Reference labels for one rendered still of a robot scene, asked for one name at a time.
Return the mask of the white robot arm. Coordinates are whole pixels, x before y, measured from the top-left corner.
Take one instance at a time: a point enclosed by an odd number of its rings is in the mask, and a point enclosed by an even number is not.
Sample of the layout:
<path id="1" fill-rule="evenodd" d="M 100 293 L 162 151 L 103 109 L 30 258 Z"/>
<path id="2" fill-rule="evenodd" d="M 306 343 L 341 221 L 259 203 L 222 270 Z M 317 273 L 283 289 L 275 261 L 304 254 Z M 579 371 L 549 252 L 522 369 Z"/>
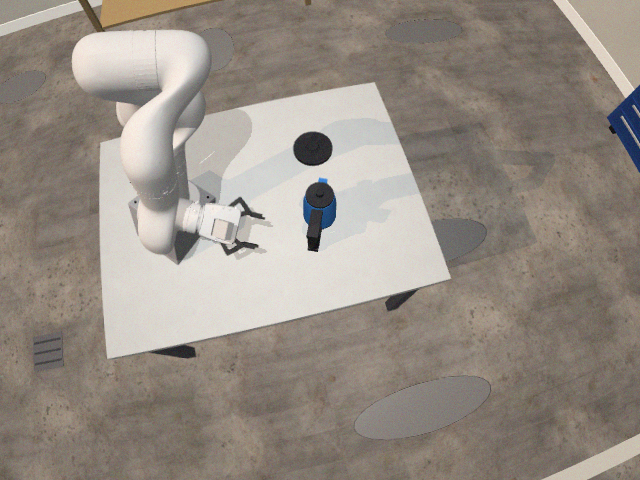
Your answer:
<path id="1" fill-rule="evenodd" d="M 73 50 L 79 86 L 117 102 L 124 127 L 121 162 L 141 199 L 139 239 L 154 254 L 170 253 L 177 231 L 195 234 L 199 227 L 203 207 L 197 187 L 188 181 L 185 142 L 204 119 L 200 90 L 211 64 L 206 41 L 184 30 L 98 32 L 83 37 Z"/>

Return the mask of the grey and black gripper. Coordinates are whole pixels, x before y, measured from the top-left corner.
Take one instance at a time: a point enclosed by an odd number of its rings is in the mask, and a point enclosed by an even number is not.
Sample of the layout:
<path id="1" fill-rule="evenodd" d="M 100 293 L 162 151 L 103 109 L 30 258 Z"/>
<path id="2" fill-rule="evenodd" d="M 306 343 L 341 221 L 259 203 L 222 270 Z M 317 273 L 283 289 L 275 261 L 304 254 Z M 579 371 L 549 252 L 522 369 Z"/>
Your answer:
<path id="1" fill-rule="evenodd" d="M 238 203 L 242 205 L 245 211 L 241 212 L 239 208 L 234 207 Z M 233 201 L 229 205 L 206 203 L 205 205 L 203 205 L 197 233 L 199 233 L 199 236 L 203 238 L 219 242 L 227 256 L 233 254 L 234 252 L 237 252 L 243 247 L 250 248 L 250 249 L 255 249 L 255 247 L 259 248 L 258 244 L 249 243 L 249 242 L 240 242 L 236 238 L 240 219 L 242 216 L 246 216 L 246 215 L 265 220 L 265 217 L 262 217 L 263 214 L 251 212 L 251 210 L 249 209 L 245 201 L 242 199 L 242 197 L 238 197 L 235 201 Z M 211 236 L 214 218 L 223 219 L 223 220 L 234 223 L 231 240 L 224 240 L 215 236 Z M 232 245 L 234 243 L 237 244 L 235 247 L 231 249 L 227 248 L 226 244 Z"/>

